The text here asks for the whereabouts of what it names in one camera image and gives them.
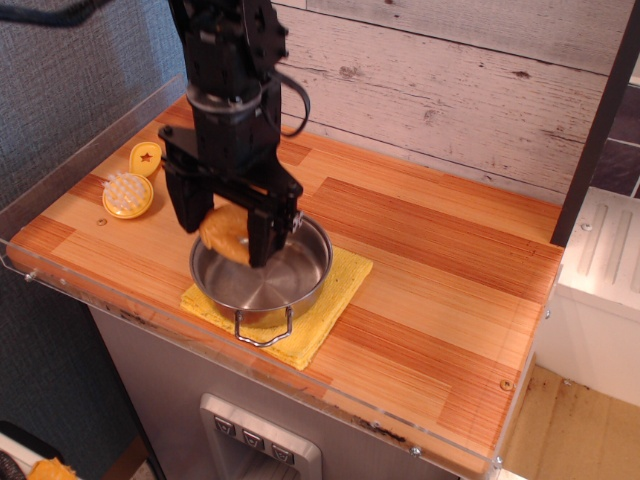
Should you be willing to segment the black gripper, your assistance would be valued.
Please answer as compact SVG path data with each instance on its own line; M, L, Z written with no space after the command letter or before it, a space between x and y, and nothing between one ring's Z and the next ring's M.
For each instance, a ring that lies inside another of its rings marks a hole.
M224 98L190 84L194 127L166 126L165 178L176 218L195 232L219 195L248 210L249 264L262 268L298 229L303 188L278 160L282 88Z

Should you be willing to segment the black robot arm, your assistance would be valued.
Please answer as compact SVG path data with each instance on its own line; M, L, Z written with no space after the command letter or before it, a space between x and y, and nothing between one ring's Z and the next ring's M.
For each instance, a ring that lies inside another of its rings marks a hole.
M222 197L246 212L248 263L264 266L299 223L302 185L278 159L287 29L268 1L173 1L194 127L166 126L167 189L192 233Z

